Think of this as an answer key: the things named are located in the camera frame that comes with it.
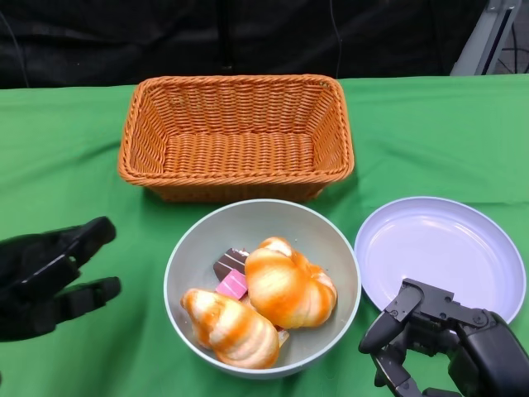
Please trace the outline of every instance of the white plate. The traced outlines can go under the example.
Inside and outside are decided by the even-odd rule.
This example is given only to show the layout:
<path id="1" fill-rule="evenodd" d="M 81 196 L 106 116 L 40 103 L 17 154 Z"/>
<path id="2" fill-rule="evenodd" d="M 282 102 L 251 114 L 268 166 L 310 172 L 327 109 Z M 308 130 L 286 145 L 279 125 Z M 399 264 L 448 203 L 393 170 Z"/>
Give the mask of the white plate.
<path id="1" fill-rule="evenodd" d="M 380 310 L 407 277 L 508 323 L 526 293 L 525 267 L 508 235 L 475 209 L 443 198 L 404 198 L 377 209 L 360 228 L 355 253 L 364 290 Z"/>

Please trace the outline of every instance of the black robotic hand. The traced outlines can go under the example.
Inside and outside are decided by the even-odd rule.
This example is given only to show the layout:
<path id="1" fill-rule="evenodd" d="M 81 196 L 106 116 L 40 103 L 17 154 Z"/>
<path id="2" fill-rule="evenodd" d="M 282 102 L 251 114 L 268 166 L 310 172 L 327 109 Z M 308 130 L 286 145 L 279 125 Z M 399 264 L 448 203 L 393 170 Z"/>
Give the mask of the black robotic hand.
<path id="1" fill-rule="evenodd" d="M 0 342 L 39 337 L 115 298 L 121 292 L 117 277 L 64 289 L 115 237 L 116 228 L 102 217 L 0 242 Z"/>
<path id="2" fill-rule="evenodd" d="M 448 373 L 465 397 L 527 397 L 529 357 L 496 313 L 469 309 L 454 294 L 405 279 L 398 296 L 379 315 L 359 350 L 377 367 L 374 383 L 397 397 L 455 397 L 418 389 L 403 368 L 406 350 L 450 358 Z"/>

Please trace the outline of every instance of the green tablecloth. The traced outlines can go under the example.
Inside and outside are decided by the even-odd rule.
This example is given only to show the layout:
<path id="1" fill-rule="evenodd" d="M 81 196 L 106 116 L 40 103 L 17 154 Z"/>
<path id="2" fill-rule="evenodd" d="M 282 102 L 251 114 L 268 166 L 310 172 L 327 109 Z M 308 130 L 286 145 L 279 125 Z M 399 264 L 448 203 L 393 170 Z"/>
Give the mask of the green tablecloth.
<path id="1" fill-rule="evenodd" d="M 529 263 L 529 76 L 343 80 L 355 173 L 309 203 L 350 239 L 377 207 L 412 195 L 467 203 L 494 219 Z M 363 297 L 325 359 L 285 380 L 225 375 L 179 340 L 166 318 L 164 269 L 213 205 L 169 205 L 117 175 L 132 87 L 0 92 L 0 239 L 108 215 L 118 237 L 80 281 L 117 275 L 105 309 L 50 335 L 0 344 L 0 396 L 389 396 L 357 351 L 377 311 Z M 529 305 L 512 325 L 529 349 Z M 410 353 L 419 386 L 454 389 L 447 359 Z"/>

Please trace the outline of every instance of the bowl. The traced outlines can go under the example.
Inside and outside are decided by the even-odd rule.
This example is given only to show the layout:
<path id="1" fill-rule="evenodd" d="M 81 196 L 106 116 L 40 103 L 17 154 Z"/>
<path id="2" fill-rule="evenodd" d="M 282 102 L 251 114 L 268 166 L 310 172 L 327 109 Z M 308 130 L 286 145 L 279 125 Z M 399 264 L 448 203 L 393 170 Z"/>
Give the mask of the bowl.
<path id="1" fill-rule="evenodd" d="M 290 330 L 274 367 L 248 370 L 229 366 L 200 347 L 180 298 L 189 288 L 214 290 L 213 263 L 229 248 L 253 251 L 267 237 L 286 238 L 297 251 L 321 266 L 338 292 L 331 317 L 318 328 Z M 319 213 L 273 199 L 234 203 L 195 223 L 173 250 L 164 278 L 165 308 L 174 330 L 204 361 L 227 373 L 250 379 L 273 379 L 299 372 L 322 358 L 344 336 L 360 304 L 360 271 L 344 235 Z"/>

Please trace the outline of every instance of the woven basket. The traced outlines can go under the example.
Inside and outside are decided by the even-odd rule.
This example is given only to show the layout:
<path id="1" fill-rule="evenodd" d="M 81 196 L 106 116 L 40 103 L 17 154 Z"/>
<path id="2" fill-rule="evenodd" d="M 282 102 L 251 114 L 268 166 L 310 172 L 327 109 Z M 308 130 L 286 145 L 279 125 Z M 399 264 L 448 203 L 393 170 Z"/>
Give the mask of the woven basket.
<path id="1" fill-rule="evenodd" d="M 306 201 L 353 164 L 343 91 L 318 75 L 148 79 L 119 155 L 126 182 L 175 202 Z"/>

